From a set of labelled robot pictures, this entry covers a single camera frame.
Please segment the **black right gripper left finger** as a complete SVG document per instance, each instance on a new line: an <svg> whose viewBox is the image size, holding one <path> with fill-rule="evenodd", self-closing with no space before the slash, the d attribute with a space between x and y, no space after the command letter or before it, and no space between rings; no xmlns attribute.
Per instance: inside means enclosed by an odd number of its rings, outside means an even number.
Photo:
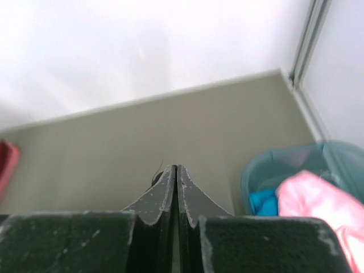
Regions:
<svg viewBox="0 0 364 273"><path fill-rule="evenodd" d="M2 272L171 272L175 167L122 210L1 216Z"/></svg>

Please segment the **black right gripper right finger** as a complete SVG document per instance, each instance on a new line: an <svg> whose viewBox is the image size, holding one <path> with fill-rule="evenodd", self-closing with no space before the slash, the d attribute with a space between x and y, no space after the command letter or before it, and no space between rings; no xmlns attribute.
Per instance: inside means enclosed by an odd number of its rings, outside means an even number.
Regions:
<svg viewBox="0 0 364 273"><path fill-rule="evenodd" d="M236 217L177 167L182 272L350 272L337 236L317 218Z"/></svg>

